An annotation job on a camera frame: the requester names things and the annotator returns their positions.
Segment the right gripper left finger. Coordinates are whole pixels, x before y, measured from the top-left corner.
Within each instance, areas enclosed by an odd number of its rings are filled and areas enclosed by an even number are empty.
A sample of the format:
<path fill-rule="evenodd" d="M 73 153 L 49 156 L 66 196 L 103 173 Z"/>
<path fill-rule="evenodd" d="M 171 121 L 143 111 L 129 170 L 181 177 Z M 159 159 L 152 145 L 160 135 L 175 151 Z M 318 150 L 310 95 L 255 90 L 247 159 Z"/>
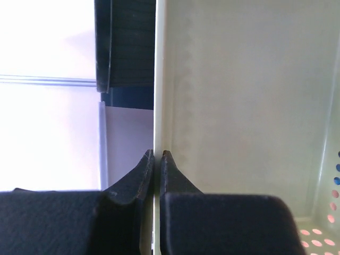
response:
<path fill-rule="evenodd" d="M 1 254 L 151 254 L 154 154 L 103 191 L 1 193 Z"/>

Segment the black ribbed plastic bin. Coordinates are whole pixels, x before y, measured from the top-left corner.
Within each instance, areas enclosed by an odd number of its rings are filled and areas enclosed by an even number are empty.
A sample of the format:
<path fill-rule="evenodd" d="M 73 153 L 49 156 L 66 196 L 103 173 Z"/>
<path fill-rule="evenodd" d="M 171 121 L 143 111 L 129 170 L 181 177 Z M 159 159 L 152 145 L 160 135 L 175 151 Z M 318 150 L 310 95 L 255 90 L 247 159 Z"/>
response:
<path fill-rule="evenodd" d="M 156 1 L 95 1 L 96 84 L 152 87 Z"/>

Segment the pale green plastic basket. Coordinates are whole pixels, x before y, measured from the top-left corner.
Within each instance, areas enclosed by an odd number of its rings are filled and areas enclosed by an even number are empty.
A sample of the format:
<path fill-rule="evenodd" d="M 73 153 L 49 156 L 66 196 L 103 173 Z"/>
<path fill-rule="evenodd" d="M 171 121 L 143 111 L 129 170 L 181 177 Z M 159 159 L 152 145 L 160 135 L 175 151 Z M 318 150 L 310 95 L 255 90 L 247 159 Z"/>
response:
<path fill-rule="evenodd" d="M 339 254 L 339 1 L 157 1 L 154 153 L 202 192 L 276 196 Z"/>

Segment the dark blue plastic bin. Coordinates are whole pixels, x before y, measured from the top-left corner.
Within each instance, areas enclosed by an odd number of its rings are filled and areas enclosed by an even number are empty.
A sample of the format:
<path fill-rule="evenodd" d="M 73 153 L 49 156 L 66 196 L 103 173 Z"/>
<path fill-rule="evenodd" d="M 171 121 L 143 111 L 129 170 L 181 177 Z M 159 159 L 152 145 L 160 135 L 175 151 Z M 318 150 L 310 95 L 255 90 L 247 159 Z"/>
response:
<path fill-rule="evenodd" d="M 153 87 L 113 87 L 108 93 L 101 93 L 101 100 L 105 106 L 154 109 Z"/>

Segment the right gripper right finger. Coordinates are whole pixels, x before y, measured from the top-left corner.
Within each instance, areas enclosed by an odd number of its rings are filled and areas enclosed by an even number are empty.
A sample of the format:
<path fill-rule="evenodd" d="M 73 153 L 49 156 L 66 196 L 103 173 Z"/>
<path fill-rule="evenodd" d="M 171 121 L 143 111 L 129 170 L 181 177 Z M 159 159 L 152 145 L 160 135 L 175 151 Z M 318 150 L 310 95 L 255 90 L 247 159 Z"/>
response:
<path fill-rule="evenodd" d="M 202 193 L 164 151 L 160 163 L 162 254 L 305 254 L 278 197 Z"/>

